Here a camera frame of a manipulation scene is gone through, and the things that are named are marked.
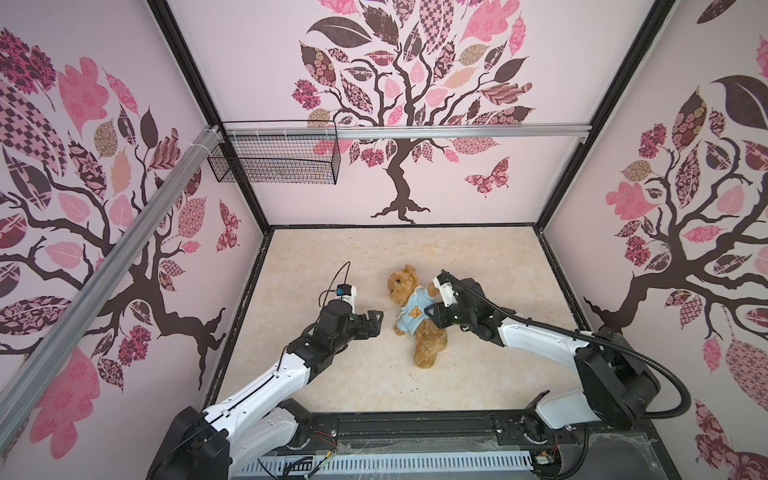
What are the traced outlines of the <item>brown plush teddy bear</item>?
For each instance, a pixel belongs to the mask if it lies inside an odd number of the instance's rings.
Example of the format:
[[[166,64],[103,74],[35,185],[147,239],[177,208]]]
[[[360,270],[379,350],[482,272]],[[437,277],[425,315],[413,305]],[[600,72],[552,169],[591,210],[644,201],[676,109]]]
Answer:
[[[395,333],[413,338],[416,367],[432,368],[448,345],[447,331],[438,328],[426,312],[428,307],[442,302],[439,290],[433,284],[422,285],[410,264],[390,274],[387,289],[389,298],[400,308]]]

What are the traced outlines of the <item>light blue bear hoodie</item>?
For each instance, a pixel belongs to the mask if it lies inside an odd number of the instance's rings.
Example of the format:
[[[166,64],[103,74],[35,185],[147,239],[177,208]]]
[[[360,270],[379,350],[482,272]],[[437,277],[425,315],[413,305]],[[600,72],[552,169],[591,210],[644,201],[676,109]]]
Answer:
[[[395,327],[403,333],[414,335],[427,319],[425,309],[438,302],[439,297],[431,295],[426,287],[418,286],[401,308]]]

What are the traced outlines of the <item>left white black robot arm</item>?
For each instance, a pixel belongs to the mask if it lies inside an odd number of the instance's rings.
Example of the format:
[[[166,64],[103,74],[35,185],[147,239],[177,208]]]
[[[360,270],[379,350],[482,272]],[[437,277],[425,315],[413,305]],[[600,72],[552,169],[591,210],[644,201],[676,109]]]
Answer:
[[[202,411],[187,407],[171,422],[148,479],[231,479],[250,462],[292,442],[312,414],[291,396],[331,366],[353,341],[381,333],[384,313],[355,312],[348,296],[329,301],[279,360],[247,386]]]

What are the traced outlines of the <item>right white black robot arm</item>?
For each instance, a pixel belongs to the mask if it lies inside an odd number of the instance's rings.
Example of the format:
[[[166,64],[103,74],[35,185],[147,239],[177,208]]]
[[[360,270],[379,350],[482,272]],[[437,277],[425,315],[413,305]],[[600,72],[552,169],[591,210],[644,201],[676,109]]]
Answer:
[[[426,314],[439,328],[457,325],[483,341],[538,355],[577,376],[573,389],[556,395],[545,390],[522,410],[520,428],[531,442],[579,424],[631,429],[660,392],[658,379],[618,334],[536,326],[512,309],[493,306],[471,278],[451,280],[443,273],[433,285],[441,300]]]

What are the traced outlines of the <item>aluminium rail back wall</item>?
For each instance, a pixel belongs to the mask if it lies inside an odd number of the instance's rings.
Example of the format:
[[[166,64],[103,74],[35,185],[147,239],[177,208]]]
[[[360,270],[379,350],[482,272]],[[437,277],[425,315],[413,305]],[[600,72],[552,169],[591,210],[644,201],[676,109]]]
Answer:
[[[448,126],[370,126],[370,127],[296,127],[276,122],[236,122],[224,125],[224,132],[239,138],[254,136],[318,137],[338,140],[380,139],[452,139],[452,138],[528,138],[528,137],[577,137],[589,136],[588,124],[517,124],[517,125],[448,125]]]

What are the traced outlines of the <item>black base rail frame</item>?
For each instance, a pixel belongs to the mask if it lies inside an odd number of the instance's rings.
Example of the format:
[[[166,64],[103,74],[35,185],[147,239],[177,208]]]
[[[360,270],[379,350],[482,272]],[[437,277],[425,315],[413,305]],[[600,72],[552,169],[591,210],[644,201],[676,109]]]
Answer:
[[[517,410],[316,413],[300,426],[302,444],[262,457],[525,451],[530,472],[389,474],[325,479],[677,479],[653,425],[630,430],[602,423],[568,426],[533,443]]]

